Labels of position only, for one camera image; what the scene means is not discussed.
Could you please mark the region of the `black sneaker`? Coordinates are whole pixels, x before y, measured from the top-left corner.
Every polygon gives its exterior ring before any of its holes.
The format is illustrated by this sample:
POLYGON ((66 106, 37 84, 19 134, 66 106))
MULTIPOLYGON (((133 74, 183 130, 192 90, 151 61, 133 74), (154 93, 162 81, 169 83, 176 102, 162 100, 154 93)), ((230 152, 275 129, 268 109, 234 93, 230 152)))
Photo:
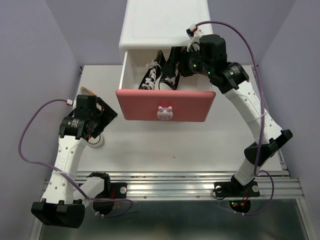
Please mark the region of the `black sneaker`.
POLYGON ((168 77, 166 74, 162 73, 160 77, 156 80, 154 89, 176 91, 179 86, 179 81, 179 73, 174 77, 168 77))
POLYGON ((161 68, 166 63, 165 56, 161 50, 157 51, 155 59, 146 64, 147 72, 142 78, 139 90, 154 90, 157 79, 161 76, 161 68))

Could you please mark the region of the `dark pink top drawer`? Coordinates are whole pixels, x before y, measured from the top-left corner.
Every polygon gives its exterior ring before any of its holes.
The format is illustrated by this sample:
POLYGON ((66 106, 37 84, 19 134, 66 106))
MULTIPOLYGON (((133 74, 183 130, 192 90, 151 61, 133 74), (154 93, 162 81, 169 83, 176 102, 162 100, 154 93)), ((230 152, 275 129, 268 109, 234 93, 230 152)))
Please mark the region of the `dark pink top drawer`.
POLYGON ((155 59, 157 49, 128 49, 123 56, 119 88, 115 91, 126 120, 163 121, 168 110, 170 121, 204 122, 216 97, 206 77, 181 77, 176 90, 164 85, 155 90, 139 90, 147 73, 146 65, 155 59))

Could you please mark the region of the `pink bunny knob top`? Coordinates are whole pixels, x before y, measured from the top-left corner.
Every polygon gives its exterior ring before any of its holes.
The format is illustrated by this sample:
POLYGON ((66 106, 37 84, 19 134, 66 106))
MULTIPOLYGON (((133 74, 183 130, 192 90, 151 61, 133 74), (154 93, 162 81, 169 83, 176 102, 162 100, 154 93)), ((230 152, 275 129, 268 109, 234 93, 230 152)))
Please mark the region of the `pink bunny knob top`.
POLYGON ((174 116, 173 114, 173 108, 171 106, 169 107, 162 107, 159 106, 157 110, 157 117, 160 120, 170 120, 174 116))

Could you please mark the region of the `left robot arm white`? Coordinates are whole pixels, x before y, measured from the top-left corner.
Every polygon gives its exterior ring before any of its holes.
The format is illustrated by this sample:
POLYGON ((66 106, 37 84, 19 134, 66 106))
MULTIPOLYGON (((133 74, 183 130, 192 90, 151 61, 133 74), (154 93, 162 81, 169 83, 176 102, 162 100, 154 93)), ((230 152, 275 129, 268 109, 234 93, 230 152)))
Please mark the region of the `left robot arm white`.
POLYGON ((97 138, 117 113, 96 95, 79 94, 75 108, 59 126, 58 151, 48 186, 31 213, 44 225, 79 228, 85 217, 84 196, 74 197, 74 180, 90 138, 97 138))

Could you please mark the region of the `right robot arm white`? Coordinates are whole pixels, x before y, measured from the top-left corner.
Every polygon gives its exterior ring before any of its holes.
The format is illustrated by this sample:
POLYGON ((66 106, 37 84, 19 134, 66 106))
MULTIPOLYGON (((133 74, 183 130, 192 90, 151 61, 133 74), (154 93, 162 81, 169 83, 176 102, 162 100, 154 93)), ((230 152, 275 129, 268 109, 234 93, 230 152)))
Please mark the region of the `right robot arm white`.
POLYGON ((194 74, 206 76, 209 82, 235 106, 249 127, 254 143, 244 150, 245 159, 230 182, 231 192, 242 195, 261 166, 292 137, 289 129, 282 129, 263 105, 262 94, 256 94, 250 77, 237 62, 227 60, 226 41, 217 34, 204 35, 196 43, 197 50, 173 46, 162 67, 172 78, 194 74))

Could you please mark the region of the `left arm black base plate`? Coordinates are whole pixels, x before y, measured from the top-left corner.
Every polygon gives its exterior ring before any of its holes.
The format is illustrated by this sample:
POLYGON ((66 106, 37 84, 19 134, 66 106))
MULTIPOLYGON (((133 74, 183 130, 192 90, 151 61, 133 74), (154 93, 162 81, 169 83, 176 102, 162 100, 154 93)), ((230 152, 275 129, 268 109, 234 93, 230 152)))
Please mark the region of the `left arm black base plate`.
MULTIPOLYGON (((109 190, 103 190, 99 193, 96 198, 98 199, 125 199, 127 197, 127 186, 126 182, 112 182, 110 184, 109 190)), ((122 212, 125 211, 128 202, 122 201, 111 201, 111 202, 101 202, 94 201, 92 203, 92 210, 96 216, 103 218, 119 217, 122 212)))

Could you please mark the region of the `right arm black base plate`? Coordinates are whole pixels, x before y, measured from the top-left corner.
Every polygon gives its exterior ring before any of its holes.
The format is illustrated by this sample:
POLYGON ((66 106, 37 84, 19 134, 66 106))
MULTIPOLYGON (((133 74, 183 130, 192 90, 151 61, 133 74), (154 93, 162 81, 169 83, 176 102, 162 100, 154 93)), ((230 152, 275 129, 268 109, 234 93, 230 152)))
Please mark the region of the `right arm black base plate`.
POLYGON ((260 189, 256 181, 242 186, 231 181, 218 181, 214 183, 211 195, 216 200, 229 200, 231 210, 236 213, 248 214, 251 209, 251 198, 260 197, 260 189))

